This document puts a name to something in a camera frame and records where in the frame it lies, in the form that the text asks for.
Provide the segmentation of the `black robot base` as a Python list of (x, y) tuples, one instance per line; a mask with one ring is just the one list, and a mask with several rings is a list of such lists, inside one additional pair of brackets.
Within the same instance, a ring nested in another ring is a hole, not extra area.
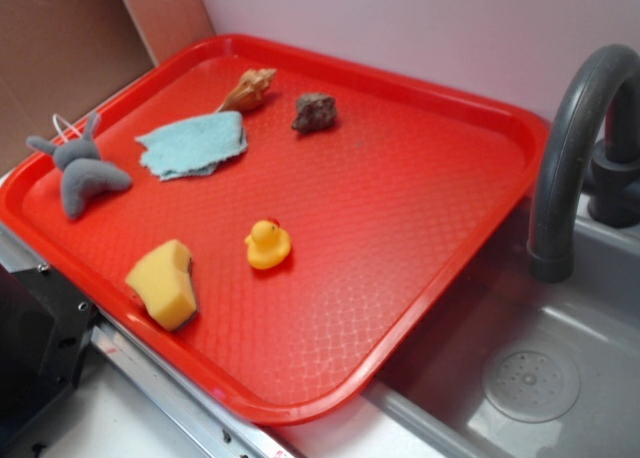
[(78, 386), (97, 309), (54, 268), (1, 270), (1, 445)]

